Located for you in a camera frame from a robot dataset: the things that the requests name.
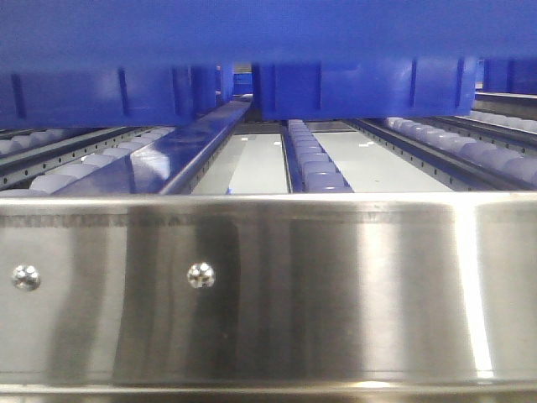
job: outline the stainless steel rail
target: stainless steel rail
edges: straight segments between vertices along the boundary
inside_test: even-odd
[[[535,95],[476,92],[472,108],[482,112],[537,120],[537,96]]]
[[[0,228],[0,402],[537,400],[534,193],[5,199]]]

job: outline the blue rail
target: blue rail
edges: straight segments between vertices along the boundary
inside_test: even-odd
[[[198,173],[224,144],[249,107],[247,102],[231,101],[55,194],[190,193]]]

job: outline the blue plastic bin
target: blue plastic bin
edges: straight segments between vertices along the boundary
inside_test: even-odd
[[[0,127],[187,124],[197,113],[216,106],[215,68],[126,67],[2,74]]]
[[[261,65],[265,119],[381,118],[469,113],[476,58]]]
[[[233,94],[244,95],[252,93],[252,73],[235,73],[233,75]]]
[[[537,94],[537,59],[491,59],[483,66],[485,92]]]

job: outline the conveyor divider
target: conveyor divider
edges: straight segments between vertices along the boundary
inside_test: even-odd
[[[283,130],[290,190],[308,193],[352,193],[334,161],[301,120]]]
[[[206,164],[214,159],[249,107],[246,102],[229,102],[55,194],[190,193],[205,172]]]

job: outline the roller conveyor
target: roller conveyor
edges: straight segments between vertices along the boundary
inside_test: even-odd
[[[0,0],[0,403],[536,402],[537,8],[477,3]]]
[[[190,183],[188,186],[191,190],[186,191],[193,194],[516,190],[533,189],[534,186],[535,162],[528,151],[533,148],[534,135],[510,128],[506,122],[502,122],[502,127],[494,125],[497,127],[484,128],[483,124],[472,123],[471,118],[390,118],[387,121],[388,132],[373,121],[350,122],[363,131],[360,133],[344,122],[306,124],[300,120],[290,120],[284,124],[271,123],[272,126],[267,126],[266,123],[248,123],[238,127],[238,121],[231,118],[229,125],[223,126],[225,132],[216,135],[215,139],[219,138],[215,140],[216,143],[202,140],[199,128],[204,127],[204,119],[227,119],[228,112],[223,111],[230,111],[230,116],[234,116],[237,108],[243,111],[248,108],[245,102],[234,105],[222,107],[221,115],[215,113],[212,118],[209,113],[207,118],[195,123],[191,129],[191,140],[184,138],[184,134],[175,128],[141,128],[131,131],[126,128],[108,129],[104,135],[112,141],[105,141],[104,148],[101,149],[102,144],[96,143],[97,140],[102,143],[103,138],[99,137],[103,135],[102,132],[75,136],[71,141],[68,139],[70,149],[76,150],[70,154],[70,158],[65,159],[63,164],[61,161],[55,165],[44,163],[46,169],[41,165],[41,170],[37,172],[29,170],[25,165],[28,160],[25,153],[9,155],[4,164],[15,166],[12,170],[18,172],[20,179],[14,181],[11,178],[15,175],[11,174],[4,189],[12,189],[0,195],[162,192],[172,188],[184,189],[187,182]],[[472,113],[472,116],[473,121],[476,121],[476,117],[482,115]],[[518,124],[520,127],[531,124],[530,121],[513,119],[507,123]],[[280,133],[266,133],[267,128],[269,132],[279,130]],[[118,130],[122,138],[130,138],[130,141],[114,138],[114,130]],[[502,131],[504,139],[511,136],[511,140],[506,140],[505,144],[494,144],[499,141],[498,130]],[[174,139],[180,141],[188,158],[206,162],[193,165],[183,160],[181,165],[173,167],[174,156],[159,151],[155,155],[161,155],[159,158],[168,162],[162,167],[152,166],[154,152],[150,150],[155,149],[159,142],[177,141]],[[43,155],[50,160],[50,153],[56,153],[53,157],[56,158],[58,150],[65,154],[62,141],[64,140],[35,149],[33,152],[36,154],[31,154],[32,164],[39,163],[39,158],[44,158]],[[81,144],[84,145],[83,160],[78,155],[78,151],[82,151]],[[93,145],[88,147],[88,144],[96,144],[96,153],[91,152]],[[192,147],[190,144],[196,144],[199,155],[189,151]],[[222,150],[223,153],[211,156],[206,147],[211,147],[213,153]],[[115,164],[111,168],[109,165],[116,160],[121,160],[122,164]],[[187,169],[190,182],[183,176],[181,166]],[[149,170],[151,174],[144,173],[144,170]],[[46,175],[30,181],[36,176],[35,173],[42,171],[46,171]],[[160,179],[155,181],[155,175],[160,175]],[[140,182],[138,176],[146,179]],[[127,182],[120,179],[122,183],[113,185],[111,181],[114,181],[114,177],[131,179]],[[21,185],[13,186],[13,183],[19,182]],[[162,189],[155,187],[155,183],[161,183],[158,186],[162,186]]]

